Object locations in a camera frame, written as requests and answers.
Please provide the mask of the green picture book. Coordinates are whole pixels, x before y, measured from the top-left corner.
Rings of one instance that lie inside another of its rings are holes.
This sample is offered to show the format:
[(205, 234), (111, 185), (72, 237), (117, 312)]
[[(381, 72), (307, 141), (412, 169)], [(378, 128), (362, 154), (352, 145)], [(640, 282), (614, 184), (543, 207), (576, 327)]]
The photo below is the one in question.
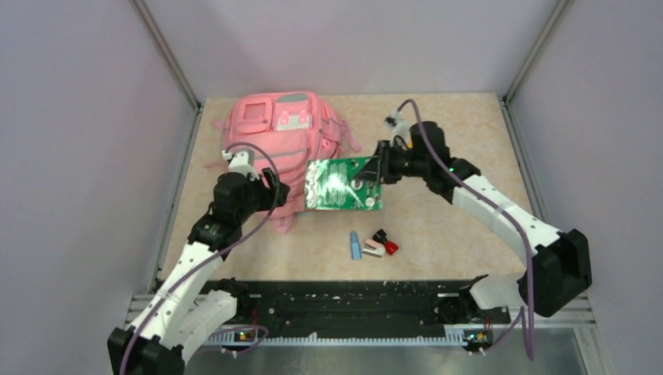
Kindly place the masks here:
[(304, 180), (306, 211), (375, 211), (382, 209), (382, 188), (355, 175), (369, 157), (310, 160)]

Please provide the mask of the red black stamp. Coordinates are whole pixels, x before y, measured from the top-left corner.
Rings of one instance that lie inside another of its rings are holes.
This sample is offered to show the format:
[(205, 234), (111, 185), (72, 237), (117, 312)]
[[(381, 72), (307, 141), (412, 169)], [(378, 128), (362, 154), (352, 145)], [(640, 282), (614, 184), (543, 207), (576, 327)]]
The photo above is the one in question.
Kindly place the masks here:
[(381, 244), (388, 255), (394, 255), (400, 249), (399, 245), (389, 240), (387, 233), (383, 229), (377, 230), (371, 236), (371, 239)]

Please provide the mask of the pink student backpack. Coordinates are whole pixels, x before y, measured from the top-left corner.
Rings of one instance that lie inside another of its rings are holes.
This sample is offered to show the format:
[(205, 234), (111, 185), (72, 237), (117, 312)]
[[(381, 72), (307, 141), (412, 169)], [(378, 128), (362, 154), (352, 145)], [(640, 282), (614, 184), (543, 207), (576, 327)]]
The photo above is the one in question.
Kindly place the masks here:
[(276, 208), (271, 222), (285, 234), (304, 207), (306, 165), (314, 159), (337, 159), (347, 143), (362, 146), (348, 123), (326, 101), (310, 91), (255, 94), (238, 100), (226, 120), (212, 121), (221, 132), (223, 148), (248, 142), (274, 161), (281, 182), (290, 187), (287, 202)]

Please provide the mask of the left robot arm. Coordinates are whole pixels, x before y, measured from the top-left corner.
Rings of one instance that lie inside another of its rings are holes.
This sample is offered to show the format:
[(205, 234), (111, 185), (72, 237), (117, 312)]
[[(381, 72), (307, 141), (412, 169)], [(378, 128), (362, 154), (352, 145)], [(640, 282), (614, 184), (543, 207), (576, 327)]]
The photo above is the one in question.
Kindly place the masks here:
[(191, 357), (223, 323), (241, 323), (251, 303), (240, 294), (216, 290), (194, 301), (227, 254), (248, 239), (242, 225), (254, 213), (285, 204), (288, 185), (278, 173), (239, 170), (219, 176), (213, 201), (194, 224), (181, 256), (148, 305), (107, 340), (115, 374), (182, 374)]

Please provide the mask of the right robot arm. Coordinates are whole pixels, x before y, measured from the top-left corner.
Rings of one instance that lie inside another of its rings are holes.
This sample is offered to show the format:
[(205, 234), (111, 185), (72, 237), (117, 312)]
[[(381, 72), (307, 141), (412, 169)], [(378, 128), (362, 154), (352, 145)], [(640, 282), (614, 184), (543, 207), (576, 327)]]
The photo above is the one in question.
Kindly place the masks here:
[(409, 129), (411, 147), (380, 141), (355, 179), (394, 184), (421, 178), (434, 194), (464, 210), (508, 245), (523, 273), (476, 277), (462, 291), (460, 315), (478, 322), (497, 307), (527, 306), (551, 317), (593, 283), (589, 241), (581, 231), (553, 227), (499, 192), (466, 159), (453, 157), (433, 121)]

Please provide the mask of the light blue notebook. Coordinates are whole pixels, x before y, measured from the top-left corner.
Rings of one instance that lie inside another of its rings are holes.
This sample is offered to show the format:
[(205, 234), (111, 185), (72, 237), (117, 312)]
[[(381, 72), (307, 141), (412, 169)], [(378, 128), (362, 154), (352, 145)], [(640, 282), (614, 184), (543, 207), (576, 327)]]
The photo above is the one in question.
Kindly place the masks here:
[(296, 217), (297, 217), (297, 218), (303, 218), (303, 217), (306, 217), (306, 216), (315, 215), (315, 214), (317, 214), (317, 213), (318, 213), (318, 211), (316, 211), (316, 210), (312, 210), (312, 211), (310, 211), (310, 210), (309, 210), (309, 211), (302, 211), (302, 212), (298, 212), (298, 213), (296, 214)]

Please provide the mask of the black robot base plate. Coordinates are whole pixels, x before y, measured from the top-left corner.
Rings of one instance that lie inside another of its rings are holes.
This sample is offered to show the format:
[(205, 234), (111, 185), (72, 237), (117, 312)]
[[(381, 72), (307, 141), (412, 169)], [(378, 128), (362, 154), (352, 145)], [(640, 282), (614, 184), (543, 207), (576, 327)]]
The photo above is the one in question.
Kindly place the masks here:
[(237, 323), (313, 327), (346, 320), (417, 325), (509, 323), (505, 307), (487, 311), (463, 301), (465, 280), (309, 280), (207, 281), (202, 293), (223, 290), (238, 299)]

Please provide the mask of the aluminium frame rail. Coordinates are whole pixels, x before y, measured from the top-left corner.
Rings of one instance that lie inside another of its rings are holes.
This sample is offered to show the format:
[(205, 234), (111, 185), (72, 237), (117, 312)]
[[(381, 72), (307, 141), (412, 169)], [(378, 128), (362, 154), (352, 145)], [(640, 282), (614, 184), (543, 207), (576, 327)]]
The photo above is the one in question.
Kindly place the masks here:
[(194, 90), (185, 76), (175, 54), (172, 52), (163, 32), (159, 28), (156, 19), (144, 0), (128, 1), (136, 12), (150, 40), (154, 44), (156, 51), (163, 60), (171, 78), (174, 80), (179, 91), (184, 95), (185, 101), (195, 110), (199, 111), (202, 107), (200, 100), (197, 99)]

